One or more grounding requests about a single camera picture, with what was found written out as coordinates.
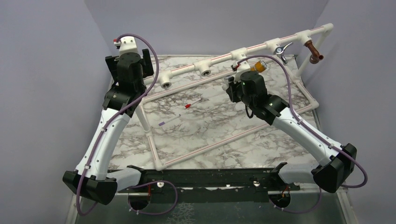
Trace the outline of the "white faucet chrome knob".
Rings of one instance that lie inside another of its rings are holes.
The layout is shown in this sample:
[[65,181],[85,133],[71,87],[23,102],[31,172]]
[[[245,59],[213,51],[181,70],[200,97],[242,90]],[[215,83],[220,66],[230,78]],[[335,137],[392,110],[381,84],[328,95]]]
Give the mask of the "white faucet chrome knob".
[[233,81],[234,81],[234,77],[231,75],[224,77],[222,89],[226,91],[230,87],[230,85],[233,84]]

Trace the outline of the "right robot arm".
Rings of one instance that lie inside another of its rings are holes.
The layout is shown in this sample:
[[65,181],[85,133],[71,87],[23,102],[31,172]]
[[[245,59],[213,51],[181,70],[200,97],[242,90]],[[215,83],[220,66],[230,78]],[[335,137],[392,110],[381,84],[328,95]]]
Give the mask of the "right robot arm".
[[305,148],[316,160],[307,164],[284,163],[270,176],[272,188],[281,190],[290,183],[312,183],[329,193],[338,190],[354,170],[357,149],[330,139],[297,114],[280,96],[267,92],[263,76],[244,72],[240,81],[233,76],[224,79],[223,89],[234,103],[242,102],[251,113],[280,129]]

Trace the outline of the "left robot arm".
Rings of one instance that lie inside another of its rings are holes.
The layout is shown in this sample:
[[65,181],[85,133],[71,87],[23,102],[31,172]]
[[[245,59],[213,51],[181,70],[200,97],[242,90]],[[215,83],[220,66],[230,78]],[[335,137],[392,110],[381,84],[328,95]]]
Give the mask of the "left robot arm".
[[137,192],[146,188],[147,179],[139,171],[127,168],[109,174],[108,166],[123,129],[140,103],[138,98],[147,89],[143,80],[154,74],[148,49],[141,55],[128,52],[120,57],[107,56],[105,62],[113,84],[105,94],[97,130],[80,163],[73,171],[65,171],[62,178],[73,193],[103,205],[126,188],[125,182]]

